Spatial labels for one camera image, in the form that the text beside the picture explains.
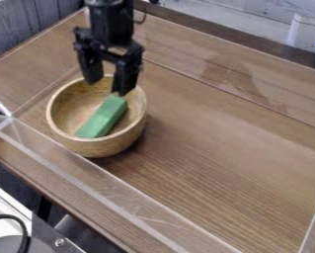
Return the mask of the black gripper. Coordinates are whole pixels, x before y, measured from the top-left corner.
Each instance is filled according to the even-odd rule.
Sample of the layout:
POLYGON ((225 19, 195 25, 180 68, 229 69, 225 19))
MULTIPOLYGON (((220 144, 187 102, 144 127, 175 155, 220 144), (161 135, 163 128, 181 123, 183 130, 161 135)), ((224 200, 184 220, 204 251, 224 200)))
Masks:
POLYGON ((115 63, 112 91, 125 96, 137 84, 143 46, 133 40, 135 0, 84 0, 89 27, 74 27, 73 49, 82 77, 93 85, 104 76, 102 61, 115 63))

